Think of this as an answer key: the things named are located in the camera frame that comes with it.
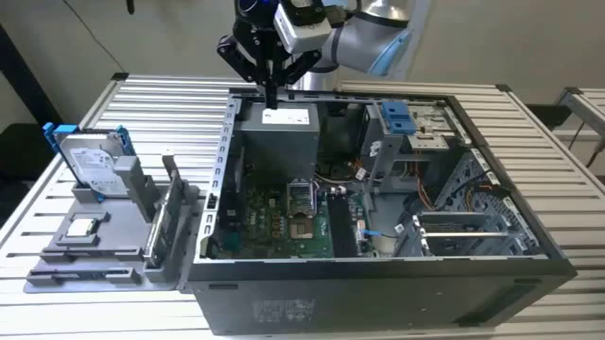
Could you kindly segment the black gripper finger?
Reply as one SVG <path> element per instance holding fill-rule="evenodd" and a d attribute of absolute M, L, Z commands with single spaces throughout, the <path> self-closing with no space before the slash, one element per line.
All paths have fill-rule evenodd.
<path fill-rule="evenodd" d="M 286 61 L 290 57 L 291 54 L 286 51 L 278 51 L 274 55 L 271 67 L 271 108 L 276 108 L 278 88 L 296 83 L 303 74 L 322 58 L 322 53 L 319 50 L 303 52 L 294 62 L 286 66 Z"/>
<path fill-rule="evenodd" d="M 240 37 L 223 35 L 216 52 L 240 78 L 263 87 L 266 107 L 272 108 L 272 81 L 260 36 L 252 33 Z"/>

